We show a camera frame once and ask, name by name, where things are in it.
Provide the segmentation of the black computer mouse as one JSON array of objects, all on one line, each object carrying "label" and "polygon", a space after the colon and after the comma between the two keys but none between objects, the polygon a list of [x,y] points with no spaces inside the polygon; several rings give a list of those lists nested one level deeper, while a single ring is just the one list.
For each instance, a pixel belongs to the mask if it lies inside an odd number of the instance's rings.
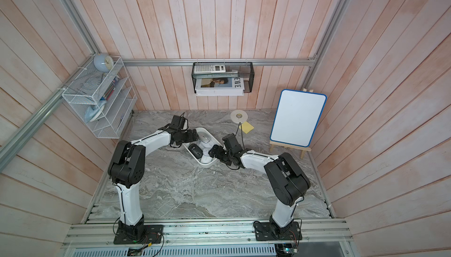
[{"label": "black computer mouse", "polygon": [[190,144],[188,150],[197,160],[203,156],[203,150],[197,144]]}]

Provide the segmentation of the grey computer mouse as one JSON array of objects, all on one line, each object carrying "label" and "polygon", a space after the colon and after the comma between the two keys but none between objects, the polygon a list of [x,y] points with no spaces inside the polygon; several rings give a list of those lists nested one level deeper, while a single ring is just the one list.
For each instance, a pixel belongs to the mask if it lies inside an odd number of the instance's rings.
[{"label": "grey computer mouse", "polygon": [[198,140],[205,144],[211,141],[210,137],[204,133],[198,133]]}]

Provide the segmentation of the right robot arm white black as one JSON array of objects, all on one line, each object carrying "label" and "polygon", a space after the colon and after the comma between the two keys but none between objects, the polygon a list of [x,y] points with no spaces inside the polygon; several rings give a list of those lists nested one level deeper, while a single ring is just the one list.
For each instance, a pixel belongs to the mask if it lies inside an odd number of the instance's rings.
[{"label": "right robot arm white black", "polygon": [[285,152],[271,156],[241,147],[224,149],[214,145],[208,155],[228,166],[253,169],[265,173],[277,204],[270,217],[270,225],[278,234],[288,231],[293,224],[293,214],[311,187],[311,182],[291,154]]}]

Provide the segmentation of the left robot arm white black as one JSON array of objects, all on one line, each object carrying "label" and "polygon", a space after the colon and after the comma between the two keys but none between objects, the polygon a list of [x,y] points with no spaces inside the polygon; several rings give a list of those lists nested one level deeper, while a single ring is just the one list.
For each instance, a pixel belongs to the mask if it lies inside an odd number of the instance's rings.
[{"label": "left robot arm white black", "polygon": [[139,183],[144,176],[146,156],[150,153],[175,144],[192,143],[198,140],[193,130],[157,130],[153,134],[135,141],[122,140],[111,159],[108,174],[119,195],[121,215],[118,233],[133,240],[145,236],[144,216],[140,207]]}]

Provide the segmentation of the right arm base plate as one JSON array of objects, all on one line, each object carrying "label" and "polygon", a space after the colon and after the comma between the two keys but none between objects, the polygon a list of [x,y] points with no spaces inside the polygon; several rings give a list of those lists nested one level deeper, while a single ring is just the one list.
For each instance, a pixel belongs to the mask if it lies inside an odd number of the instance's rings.
[{"label": "right arm base plate", "polygon": [[292,221],[286,227],[280,228],[275,222],[254,221],[257,241],[295,241],[303,239],[298,222]]}]

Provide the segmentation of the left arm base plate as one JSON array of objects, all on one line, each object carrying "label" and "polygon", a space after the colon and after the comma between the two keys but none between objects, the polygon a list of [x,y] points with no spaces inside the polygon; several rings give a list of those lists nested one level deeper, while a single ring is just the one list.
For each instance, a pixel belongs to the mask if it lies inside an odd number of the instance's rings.
[{"label": "left arm base plate", "polygon": [[115,245],[144,244],[145,242],[159,244],[162,233],[163,225],[145,225],[139,222],[135,226],[130,226],[119,221],[113,243]]}]

